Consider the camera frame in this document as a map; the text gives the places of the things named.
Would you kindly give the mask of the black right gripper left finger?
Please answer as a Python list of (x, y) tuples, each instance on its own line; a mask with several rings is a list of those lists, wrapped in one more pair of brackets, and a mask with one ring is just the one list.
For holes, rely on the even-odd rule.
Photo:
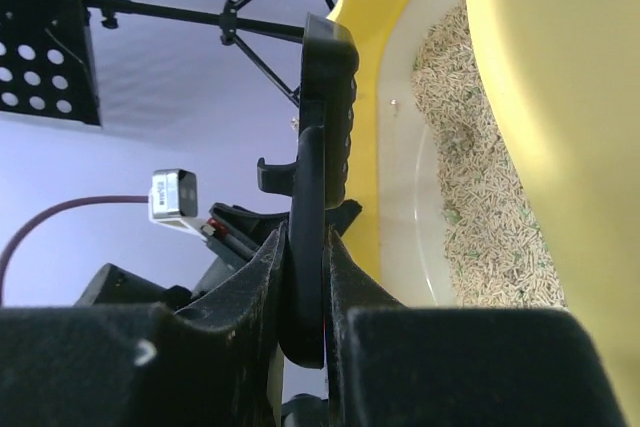
[(286, 230), (190, 305), (6, 308), (5, 426), (276, 426)]

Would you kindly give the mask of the black slotted litter scoop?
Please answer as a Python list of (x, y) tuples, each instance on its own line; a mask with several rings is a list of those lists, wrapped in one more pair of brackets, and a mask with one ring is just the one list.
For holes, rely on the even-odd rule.
[(299, 366), (324, 364), (325, 213), (346, 196), (359, 53), (343, 25), (308, 15), (302, 37), (297, 154), (294, 162), (257, 165), (265, 193), (288, 196), (279, 342)]

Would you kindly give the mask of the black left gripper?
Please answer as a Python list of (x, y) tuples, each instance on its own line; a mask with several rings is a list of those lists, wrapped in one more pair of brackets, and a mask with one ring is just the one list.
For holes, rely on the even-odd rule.
[(194, 289), (179, 285), (165, 288), (108, 263), (98, 270), (76, 304), (162, 303), (167, 307), (184, 307), (243, 268), (272, 230), (288, 218), (287, 212), (261, 214), (237, 205), (215, 203), (210, 209), (205, 244), (216, 259)]

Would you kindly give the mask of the yellow plastic litter box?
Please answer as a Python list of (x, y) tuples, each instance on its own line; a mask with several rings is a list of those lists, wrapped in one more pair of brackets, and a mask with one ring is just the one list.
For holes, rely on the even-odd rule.
[[(427, 133), (409, 75), (457, 0), (338, 0), (360, 52), (347, 191), (355, 262), (411, 305), (445, 304)], [(639, 0), (466, 0), (488, 100), (574, 315), (639, 422)]]

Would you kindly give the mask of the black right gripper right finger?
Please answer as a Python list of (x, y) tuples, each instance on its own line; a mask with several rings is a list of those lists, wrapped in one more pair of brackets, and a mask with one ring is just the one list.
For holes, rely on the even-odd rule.
[(410, 308), (325, 241), (333, 426), (621, 426), (596, 349), (566, 311)]

